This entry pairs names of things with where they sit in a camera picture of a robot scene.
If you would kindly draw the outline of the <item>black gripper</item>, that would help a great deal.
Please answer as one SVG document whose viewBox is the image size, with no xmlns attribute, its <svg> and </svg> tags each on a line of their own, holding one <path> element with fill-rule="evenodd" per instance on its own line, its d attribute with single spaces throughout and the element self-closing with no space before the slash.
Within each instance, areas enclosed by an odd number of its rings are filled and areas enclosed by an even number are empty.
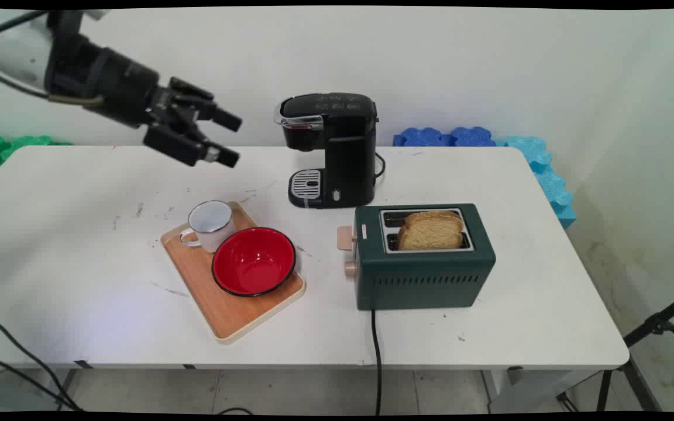
<svg viewBox="0 0 674 421">
<path fill-rule="evenodd" d="M 46 29 L 53 36 L 44 90 L 65 98 L 85 99 L 86 110 L 128 127 L 138 128 L 152 119 L 147 114 L 160 75 L 80 34 L 82 12 L 48 12 Z M 240 154 L 212 142 L 196 125 L 214 122 L 237 132 L 242 120 L 225 111 L 214 95 L 197 85 L 172 77 L 161 88 L 164 122 L 147 126 L 143 144 L 185 165 L 198 161 L 233 168 Z"/>
</svg>

